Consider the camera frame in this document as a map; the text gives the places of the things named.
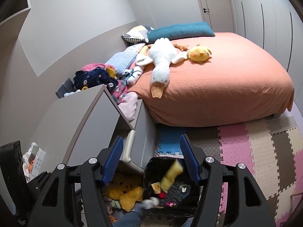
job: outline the black trash bag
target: black trash bag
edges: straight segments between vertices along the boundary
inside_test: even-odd
[[[163,176],[176,159],[183,166],[184,171],[182,174],[176,177],[175,183],[166,193],[165,198],[160,199],[156,194],[154,194],[151,184],[161,182]],[[190,185],[190,193],[184,199],[179,193],[180,185],[183,184]],[[184,159],[172,157],[153,157],[146,165],[143,178],[143,199],[156,197],[160,200],[159,206],[163,207],[146,210],[149,213],[175,218],[193,217],[197,210],[199,196],[200,187],[191,180]],[[176,203],[176,206],[166,207],[167,202],[174,202]]]

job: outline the duck beak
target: duck beak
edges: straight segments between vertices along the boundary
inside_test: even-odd
[[[164,92],[165,86],[159,82],[155,82],[151,85],[151,95],[153,98],[161,98]]]

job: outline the orange bedsheet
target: orange bedsheet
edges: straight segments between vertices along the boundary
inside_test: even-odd
[[[170,82],[161,99],[150,89],[153,64],[129,88],[143,98],[151,116],[170,126],[203,127],[244,122],[292,108],[292,81],[270,54],[233,34],[174,40],[212,51],[204,64],[190,60],[170,65]]]

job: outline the metal bolt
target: metal bolt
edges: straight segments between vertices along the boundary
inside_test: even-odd
[[[58,169],[58,170],[62,170],[64,167],[65,167],[64,164],[59,164],[59,165],[57,165],[57,169]]]
[[[243,164],[243,163],[239,163],[239,164],[238,164],[238,167],[239,167],[240,169],[245,169],[245,168],[246,168],[246,165]]]
[[[90,158],[89,161],[88,161],[90,164],[94,164],[97,162],[97,159],[96,158]]]
[[[206,157],[205,159],[208,163],[213,163],[215,159],[213,157]]]

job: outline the blue foam mat tile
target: blue foam mat tile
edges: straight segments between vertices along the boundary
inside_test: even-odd
[[[167,126],[163,124],[157,125],[158,129],[158,144],[157,152],[161,154],[173,154],[179,152],[181,155],[180,149],[180,136],[186,133],[186,127],[174,127]]]

